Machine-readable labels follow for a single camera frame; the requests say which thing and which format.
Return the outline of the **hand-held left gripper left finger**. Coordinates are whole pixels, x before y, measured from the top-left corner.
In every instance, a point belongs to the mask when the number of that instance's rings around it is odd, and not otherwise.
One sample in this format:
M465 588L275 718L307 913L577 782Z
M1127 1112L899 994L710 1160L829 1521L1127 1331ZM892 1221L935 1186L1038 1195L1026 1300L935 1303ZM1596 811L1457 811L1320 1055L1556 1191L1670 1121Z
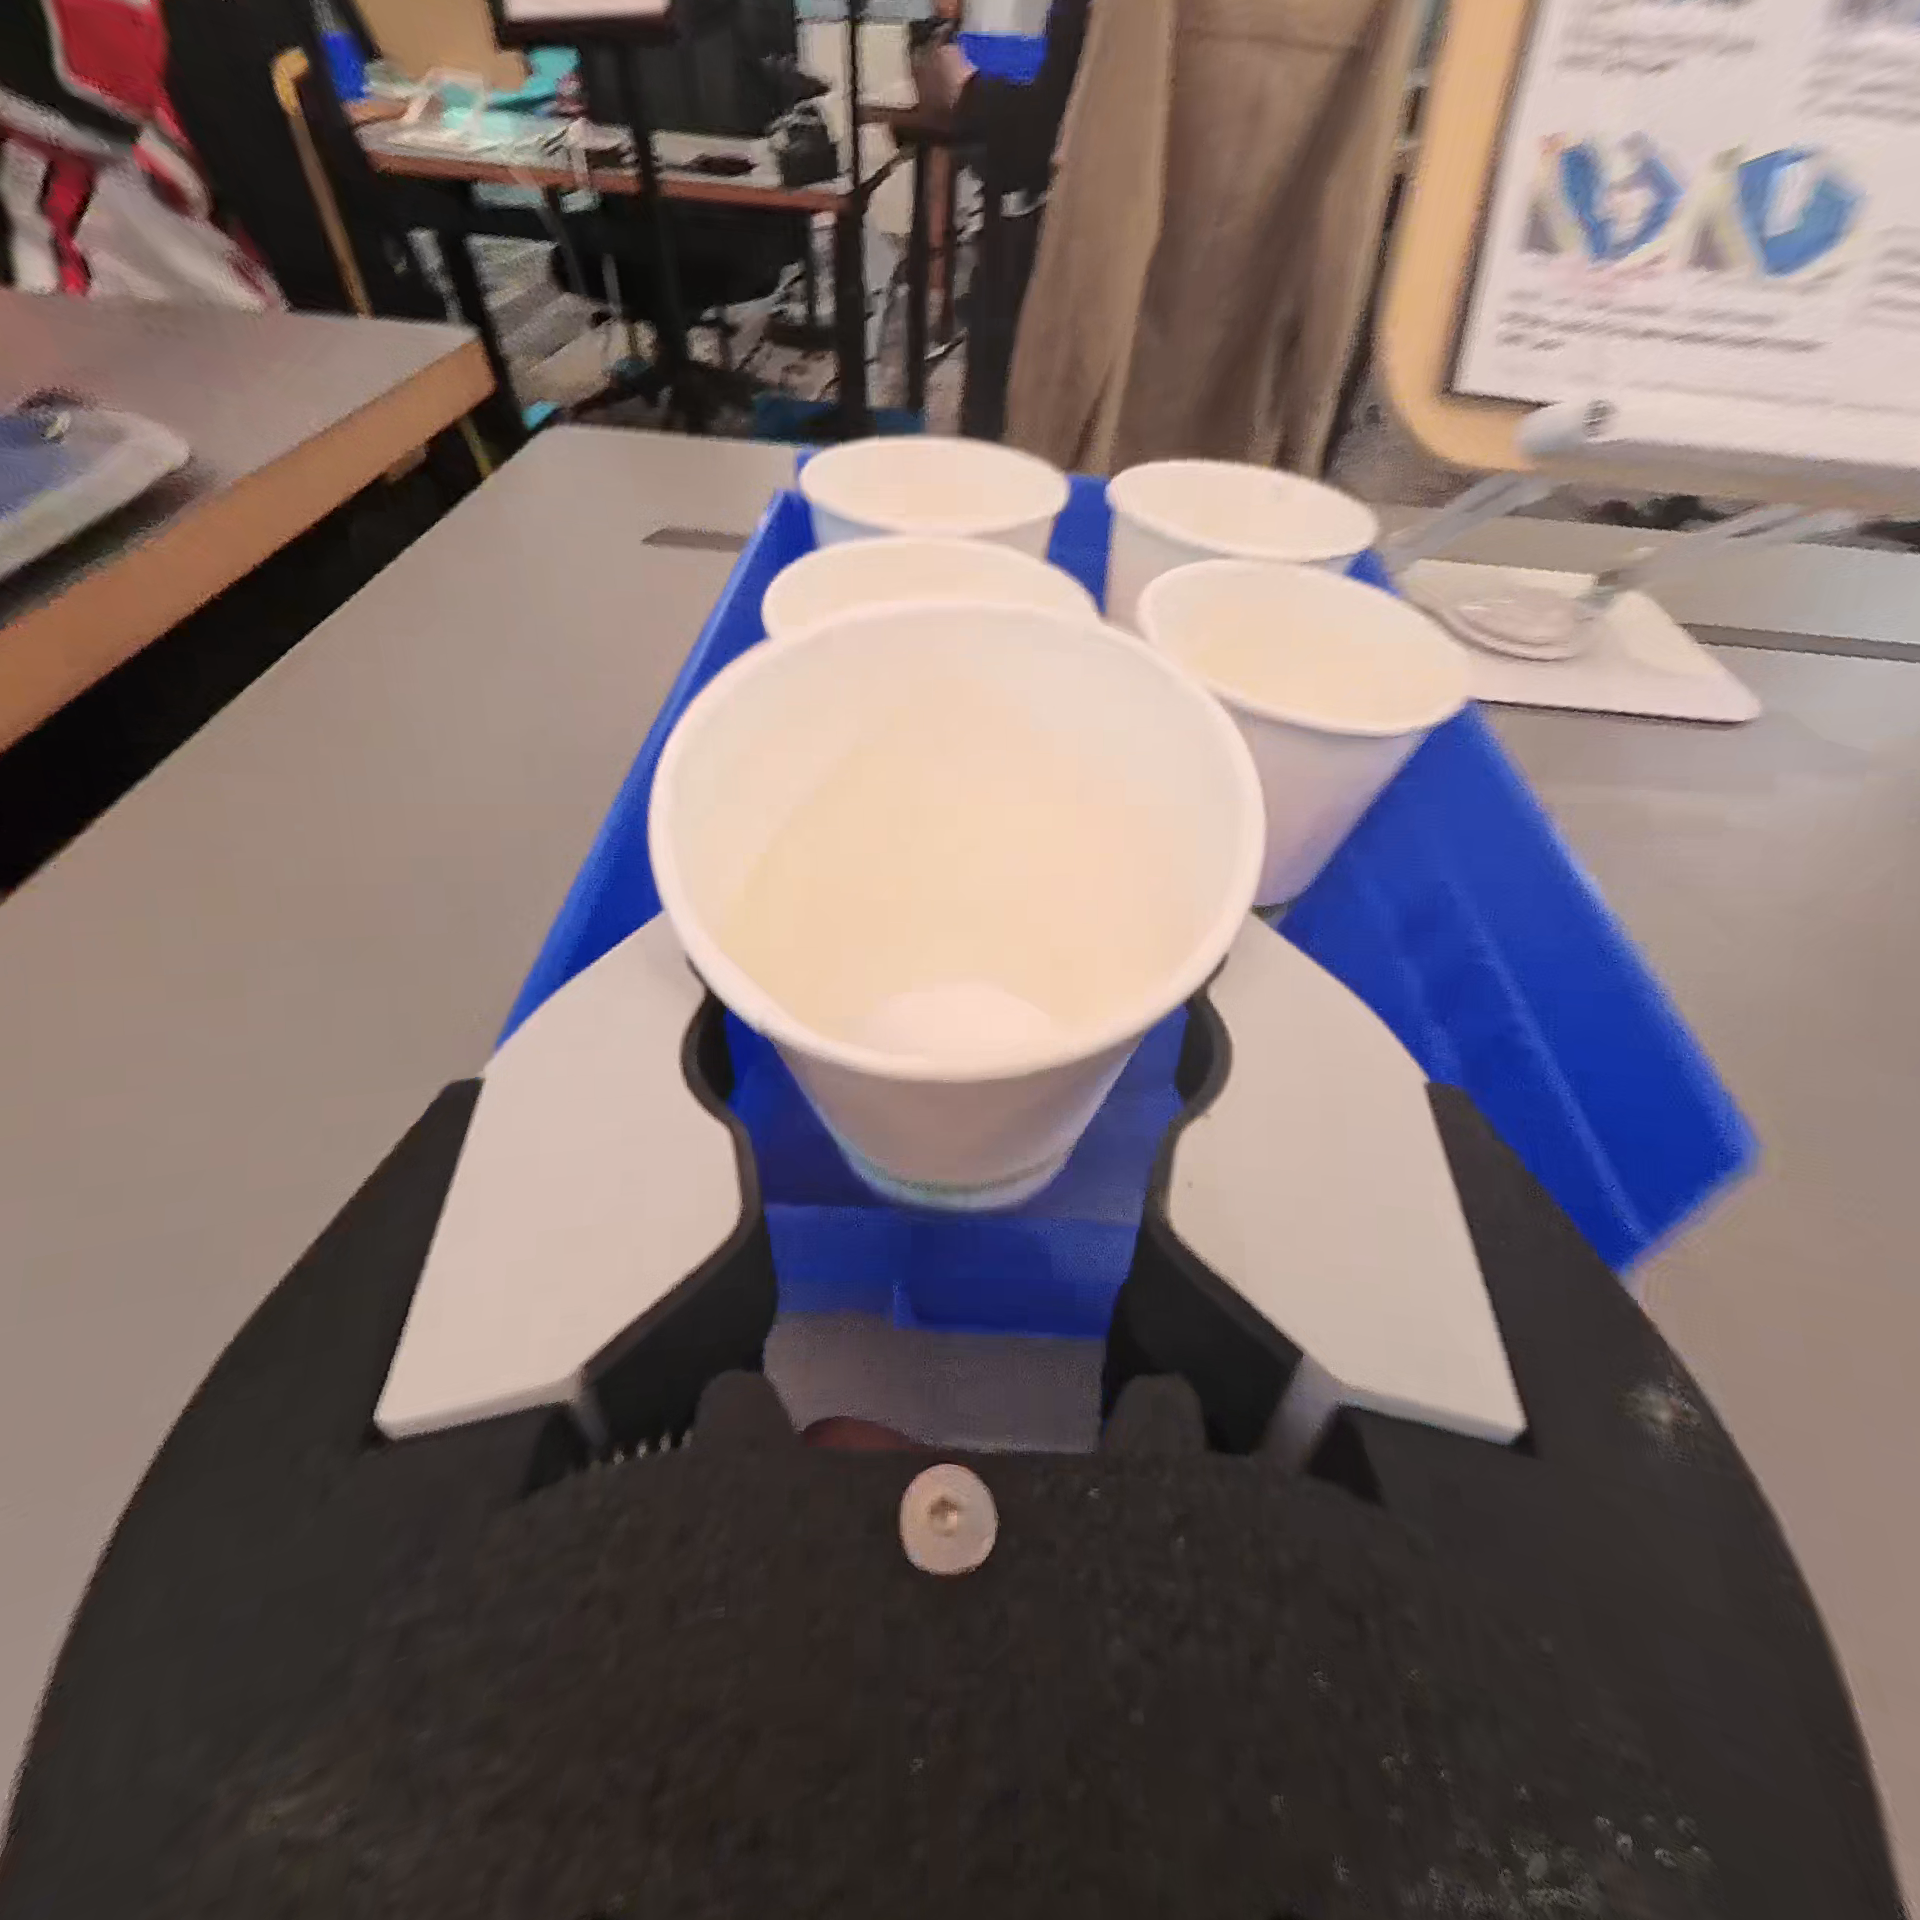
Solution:
M667 916L495 1048L373 1406L389 1444L570 1414L595 1453L675 1445L757 1373L776 1281L726 1028Z

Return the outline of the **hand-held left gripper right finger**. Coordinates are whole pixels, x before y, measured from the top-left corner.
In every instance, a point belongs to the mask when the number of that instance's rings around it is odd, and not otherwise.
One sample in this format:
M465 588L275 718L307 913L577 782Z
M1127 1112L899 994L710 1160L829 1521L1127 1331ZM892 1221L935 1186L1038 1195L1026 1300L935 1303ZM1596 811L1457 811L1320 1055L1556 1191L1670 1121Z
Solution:
M1259 916L1186 1010L1181 1112L1107 1331L1107 1421L1181 1382L1217 1453L1307 1468L1348 1414L1525 1435L1431 1078Z

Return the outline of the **blue plastic bin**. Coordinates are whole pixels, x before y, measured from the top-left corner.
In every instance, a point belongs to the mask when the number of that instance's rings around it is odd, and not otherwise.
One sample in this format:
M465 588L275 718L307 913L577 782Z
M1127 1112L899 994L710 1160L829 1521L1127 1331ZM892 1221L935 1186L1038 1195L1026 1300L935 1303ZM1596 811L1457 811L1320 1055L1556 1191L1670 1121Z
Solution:
M1464 1089L1633 1289L1759 1140L1640 946L1471 710L1372 806L1279 937ZM1186 1016L1149 1033L1066 1173L1014 1211L907 1211L853 1175L775 1048L726 1023L781 1309L1094 1338L1176 1118Z

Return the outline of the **white paper cup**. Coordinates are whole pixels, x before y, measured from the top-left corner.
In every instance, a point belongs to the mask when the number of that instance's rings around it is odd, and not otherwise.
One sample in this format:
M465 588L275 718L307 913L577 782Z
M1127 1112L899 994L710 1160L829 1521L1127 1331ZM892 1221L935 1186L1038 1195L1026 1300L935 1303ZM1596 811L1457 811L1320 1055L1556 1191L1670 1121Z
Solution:
M999 442L887 434L811 454L799 492L820 546L850 539L983 539L1048 557L1070 476Z
M1434 619L1312 565L1181 565L1144 588L1135 630L1211 692L1255 758L1262 910L1295 902L1476 703L1471 663Z
M1255 916L1225 710L1144 641L883 605L760 641L685 710L646 854L703 985L879 1195L1049 1186L1144 1037Z
M992 605L1102 621L1066 570L992 539L837 539L785 565L760 600L766 641L865 607Z
M1135 630L1140 594L1217 557L1348 571L1376 538L1372 504L1295 470L1225 462L1157 462L1107 480L1113 550L1105 617Z

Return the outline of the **instruction sheet on tablet stand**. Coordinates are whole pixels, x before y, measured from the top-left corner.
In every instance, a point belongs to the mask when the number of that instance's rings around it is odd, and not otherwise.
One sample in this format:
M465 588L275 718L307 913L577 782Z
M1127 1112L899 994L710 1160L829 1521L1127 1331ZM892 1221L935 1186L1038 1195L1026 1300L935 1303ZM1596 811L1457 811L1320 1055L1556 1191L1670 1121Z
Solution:
M1382 546L1443 619L1476 697L1676 723L1749 723L1759 697L1657 600L1687 571L1789 582L1831 538L1917 522L1917 416L1809 442L1811 414L1694 397L1545 408L1454 397L1530 3L1447 3L1385 277L1374 369L1428 458L1476 486Z

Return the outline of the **grey flat tray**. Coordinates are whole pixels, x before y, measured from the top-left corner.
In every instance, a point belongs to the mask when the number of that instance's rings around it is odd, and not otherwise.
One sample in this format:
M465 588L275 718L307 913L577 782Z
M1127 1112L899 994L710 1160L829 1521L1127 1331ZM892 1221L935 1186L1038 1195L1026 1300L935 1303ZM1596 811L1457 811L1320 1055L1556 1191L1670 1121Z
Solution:
M192 445L167 425L72 397L5 414L5 582L173 482Z

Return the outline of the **grey side table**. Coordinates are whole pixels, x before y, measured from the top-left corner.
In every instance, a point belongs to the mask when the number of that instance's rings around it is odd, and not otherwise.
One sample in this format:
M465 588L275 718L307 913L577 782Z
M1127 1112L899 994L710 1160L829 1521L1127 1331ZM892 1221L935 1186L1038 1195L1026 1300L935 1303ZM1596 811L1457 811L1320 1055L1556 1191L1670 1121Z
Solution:
M187 442L110 544L5 590L5 748L492 400L452 324L5 292L5 397L60 389Z

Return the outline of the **printed instruction sheet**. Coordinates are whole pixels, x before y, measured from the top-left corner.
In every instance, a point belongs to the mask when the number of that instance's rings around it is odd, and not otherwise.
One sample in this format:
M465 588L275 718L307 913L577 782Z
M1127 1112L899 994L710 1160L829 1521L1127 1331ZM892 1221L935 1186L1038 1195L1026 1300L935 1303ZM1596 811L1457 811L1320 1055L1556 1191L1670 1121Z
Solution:
M1917 3L1532 3L1454 397L1917 416Z

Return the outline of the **beige hanging coat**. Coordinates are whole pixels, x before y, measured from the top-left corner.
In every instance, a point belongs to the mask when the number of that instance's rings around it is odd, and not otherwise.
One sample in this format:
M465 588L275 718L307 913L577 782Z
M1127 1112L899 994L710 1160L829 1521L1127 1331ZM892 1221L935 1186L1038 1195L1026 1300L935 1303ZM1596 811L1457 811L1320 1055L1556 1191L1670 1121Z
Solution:
M1320 476L1428 3L1091 3L1002 433L1088 476Z

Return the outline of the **dark wooden desk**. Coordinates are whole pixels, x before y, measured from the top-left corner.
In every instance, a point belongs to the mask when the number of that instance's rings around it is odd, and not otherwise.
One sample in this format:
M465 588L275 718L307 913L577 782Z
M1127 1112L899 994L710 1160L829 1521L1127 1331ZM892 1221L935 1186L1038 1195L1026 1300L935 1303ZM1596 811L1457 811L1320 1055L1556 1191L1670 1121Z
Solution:
M789 188L775 167L760 167L739 182L663 168L652 144L639 144L637 159L612 167L565 159L561 147L545 147L529 167L519 167L516 155L501 150L438 155L400 142L400 129L400 118L362 123L356 147L377 178L396 182L396 221L438 237L457 309L480 330L495 384L516 408L519 389L471 262L474 237L545 237L577 268L591 255L606 271L627 258L633 277L612 277L620 292L609 303L622 324L652 324L655 348L622 360L612 389L646 400L663 420L691 434L712 433L721 408L740 394L740 375L691 352L697 305L688 299L680 273L688 255L685 226L674 221L694 210L726 221L801 221L811 226L830 226L829 336L835 348L835 397L813 404L813 414L791 438L853 442L909 420L907 414L873 408L866 357L865 233L869 202L899 168L899 159L887 159L869 178Z

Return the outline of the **white red printed garment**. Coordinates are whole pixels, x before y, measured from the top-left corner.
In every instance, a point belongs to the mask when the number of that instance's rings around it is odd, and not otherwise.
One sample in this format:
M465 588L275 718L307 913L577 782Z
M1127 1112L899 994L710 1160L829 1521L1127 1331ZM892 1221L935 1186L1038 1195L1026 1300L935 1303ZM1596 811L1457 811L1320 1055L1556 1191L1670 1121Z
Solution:
M287 309L187 134L161 3L5 3L5 285Z

